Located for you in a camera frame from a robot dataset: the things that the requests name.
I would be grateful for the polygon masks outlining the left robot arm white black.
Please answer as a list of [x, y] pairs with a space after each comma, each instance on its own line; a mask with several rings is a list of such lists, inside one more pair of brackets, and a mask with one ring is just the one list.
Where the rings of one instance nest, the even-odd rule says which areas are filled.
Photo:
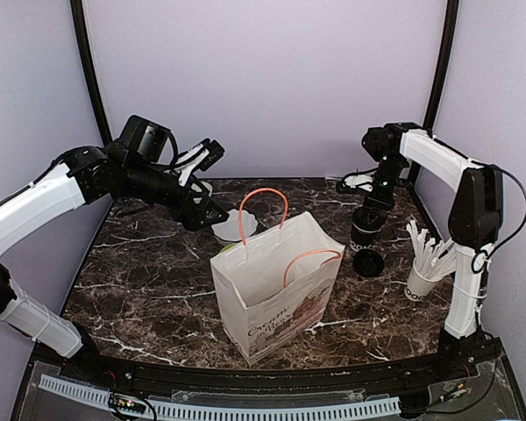
[[[195, 177], [224, 156], [215, 139], [180, 152], [172, 132], [145, 118], [128, 118], [108, 145], [81, 146], [58, 156], [36, 180], [0, 202], [0, 258], [17, 243], [56, 218], [110, 196], [162, 205], [173, 221], [196, 232], [227, 220]], [[0, 263], [0, 321], [71, 360], [87, 382], [106, 375], [85, 330], [51, 312], [23, 291]]]

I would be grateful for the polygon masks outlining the stack of paper cups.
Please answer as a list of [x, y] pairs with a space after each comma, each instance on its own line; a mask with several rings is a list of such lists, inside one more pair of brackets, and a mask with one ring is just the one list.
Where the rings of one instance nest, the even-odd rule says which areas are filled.
[[209, 196], [212, 195], [212, 185], [208, 182], [196, 182], [192, 185], [192, 189], [197, 192], [204, 192], [207, 191]]

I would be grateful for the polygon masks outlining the stack of black lids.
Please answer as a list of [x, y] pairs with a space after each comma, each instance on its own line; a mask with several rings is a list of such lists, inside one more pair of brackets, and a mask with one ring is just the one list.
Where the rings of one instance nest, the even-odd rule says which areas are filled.
[[355, 253], [352, 265], [357, 274], [366, 278], [379, 276], [385, 267], [383, 258], [370, 249], [362, 249]]

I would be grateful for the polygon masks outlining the kraft paper bag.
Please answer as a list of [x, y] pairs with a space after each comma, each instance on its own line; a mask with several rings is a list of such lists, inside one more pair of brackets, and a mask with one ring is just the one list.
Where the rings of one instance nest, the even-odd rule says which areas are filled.
[[224, 331], [253, 365], [322, 319], [345, 246], [307, 211], [247, 235], [239, 210], [236, 226], [240, 241], [210, 267]]

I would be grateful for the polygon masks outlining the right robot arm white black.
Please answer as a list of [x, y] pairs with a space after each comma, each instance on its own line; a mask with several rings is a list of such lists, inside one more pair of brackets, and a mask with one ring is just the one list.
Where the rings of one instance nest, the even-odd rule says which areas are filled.
[[445, 331], [455, 339], [479, 328], [486, 273], [503, 222], [503, 176], [507, 171], [475, 161], [430, 136], [415, 123], [390, 123], [367, 130], [362, 146], [378, 167], [372, 189], [352, 214], [351, 245], [369, 246], [394, 208], [394, 189], [401, 171], [417, 163], [446, 183], [455, 198], [448, 219], [457, 246], [457, 269]]

